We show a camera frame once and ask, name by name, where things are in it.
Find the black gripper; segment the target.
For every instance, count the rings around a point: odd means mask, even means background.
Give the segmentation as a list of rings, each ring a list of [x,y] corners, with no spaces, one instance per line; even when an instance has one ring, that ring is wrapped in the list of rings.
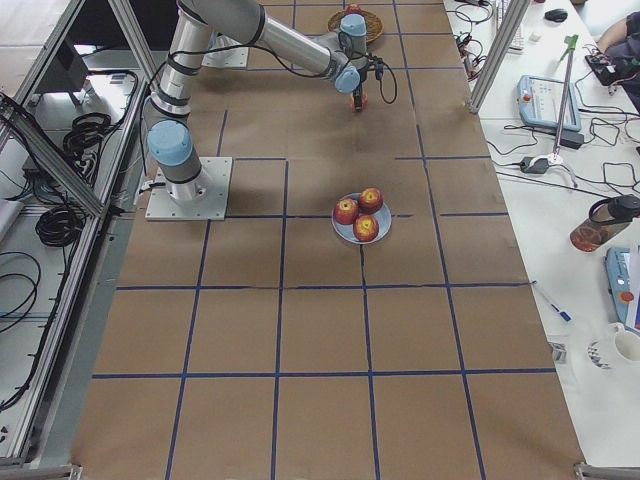
[[[362,110],[363,86],[359,84],[352,92],[352,107],[354,111]]]

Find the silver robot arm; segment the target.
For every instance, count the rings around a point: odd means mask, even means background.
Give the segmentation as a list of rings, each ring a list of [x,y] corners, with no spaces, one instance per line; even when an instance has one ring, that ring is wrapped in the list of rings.
[[[213,183],[202,166],[187,126],[191,86],[214,33],[250,45],[264,26],[263,8],[255,1],[179,1],[178,22],[159,87],[144,110],[148,151],[177,202],[192,202]]]
[[[268,17],[255,46],[282,64],[292,64],[312,78],[326,79],[341,94],[350,96],[351,108],[361,112],[368,104],[363,84],[370,72],[383,75],[385,63],[368,52],[366,18],[351,10],[337,27],[324,35],[305,36]]]

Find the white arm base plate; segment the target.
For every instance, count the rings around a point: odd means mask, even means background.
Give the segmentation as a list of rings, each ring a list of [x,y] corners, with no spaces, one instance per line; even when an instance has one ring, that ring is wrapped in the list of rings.
[[[224,220],[232,177],[232,157],[200,157],[201,172],[193,181],[169,181],[158,167],[145,218],[149,221]]]
[[[248,47],[207,53],[202,59],[201,66],[215,69],[244,69],[248,63],[248,56]]]

